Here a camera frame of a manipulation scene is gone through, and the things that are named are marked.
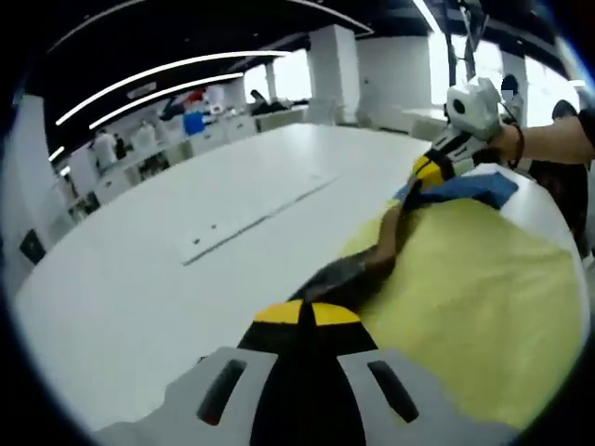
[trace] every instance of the dark cloth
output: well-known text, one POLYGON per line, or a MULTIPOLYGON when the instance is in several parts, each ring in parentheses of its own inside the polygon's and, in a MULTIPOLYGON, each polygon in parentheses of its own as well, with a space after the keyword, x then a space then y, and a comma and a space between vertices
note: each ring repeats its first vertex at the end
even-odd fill
POLYGON ((587 168, 583 164, 533 161, 529 175, 549 192, 560 208, 566 224, 579 240, 587 224, 587 168))

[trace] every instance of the white pillar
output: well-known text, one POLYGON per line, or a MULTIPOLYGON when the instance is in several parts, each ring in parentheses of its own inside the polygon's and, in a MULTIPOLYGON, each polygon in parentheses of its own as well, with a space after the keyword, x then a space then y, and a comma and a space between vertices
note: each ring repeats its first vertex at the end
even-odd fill
POLYGON ((7 263, 4 282, 10 294, 33 268, 19 250, 23 237, 35 230, 48 251, 56 242, 51 225, 66 209, 48 155, 44 100, 24 95, 7 137, 2 166, 1 226, 7 263))
POLYGON ((312 94, 332 99, 346 122, 355 122, 360 101, 360 71, 355 34, 332 25, 310 34, 312 94))
MULTIPOLYGON (((505 76, 512 74, 519 82, 519 93, 524 100, 521 125, 525 126, 527 123, 527 105, 529 103, 529 84, 527 83, 527 70, 524 59, 502 51, 502 68, 505 76)), ((500 85, 495 85, 495 87, 498 90, 500 89, 500 85)))
POLYGON ((277 99, 277 87, 275 86, 275 73, 272 69, 272 63, 265 65, 267 72, 267 86, 269 87, 269 97, 271 100, 277 99))
POLYGON ((244 77, 240 77, 223 86, 225 107, 236 110, 245 107, 244 77))

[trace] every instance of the black bracelet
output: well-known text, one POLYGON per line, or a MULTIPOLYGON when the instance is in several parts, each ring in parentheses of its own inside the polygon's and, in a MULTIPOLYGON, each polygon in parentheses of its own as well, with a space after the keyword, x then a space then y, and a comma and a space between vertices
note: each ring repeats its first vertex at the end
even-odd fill
POLYGON ((519 126, 518 123, 512 123, 511 125, 513 125, 517 129, 517 132, 519 132, 519 140, 517 141, 517 147, 516 147, 516 149, 517 149, 516 156, 512 163, 509 162, 509 168, 516 169, 519 166, 519 163, 521 162, 522 154, 524 153, 524 134, 523 134, 521 127, 519 126))

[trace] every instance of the window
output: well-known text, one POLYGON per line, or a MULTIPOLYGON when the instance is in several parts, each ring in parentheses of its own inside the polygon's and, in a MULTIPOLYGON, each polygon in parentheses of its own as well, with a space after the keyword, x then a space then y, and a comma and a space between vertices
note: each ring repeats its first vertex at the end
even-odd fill
POLYGON ((267 84, 267 71, 264 65, 251 68, 244 74, 244 93, 246 103, 254 102, 250 96, 252 90, 257 90, 267 101, 271 100, 269 85, 267 84))
POLYGON ((275 75, 277 98, 289 100, 311 98, 310 68, 305 49, 275 59, 272 70, 275 75))
MULTIPOLYGON (((465 60, 463 60, 467 37, 453 34, 452 42, 458 58, 456 62, 456 83, 461 84, 467 82, 467 66, 465 60)), ((446 92, 448 90, 448 53, 444 34, 431 34, 429 44, 431 101, 434 105, 442 105, 446 102, 446 92)), ((499 90, 502 84, 502 72, 504 71, 499 46, 482 40, 475 51, 474 59, 476 75, 487 77, 499 90)))
POLYGON ((576 108, 580 108, 578 94, 570 83, 551 68, 525 58, 527 70, 527 125, 551 124, 551 112, 556 103, 565 99, 576 108))

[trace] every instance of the blue container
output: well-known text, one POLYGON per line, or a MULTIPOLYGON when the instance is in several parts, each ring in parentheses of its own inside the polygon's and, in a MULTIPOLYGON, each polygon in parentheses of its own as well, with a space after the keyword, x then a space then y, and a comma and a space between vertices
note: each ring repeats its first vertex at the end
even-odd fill
POLYGON ((195 135, 204 131, 203 114, 199 111, 184 114, 184 130, 186 130, 186 135, 195 135))

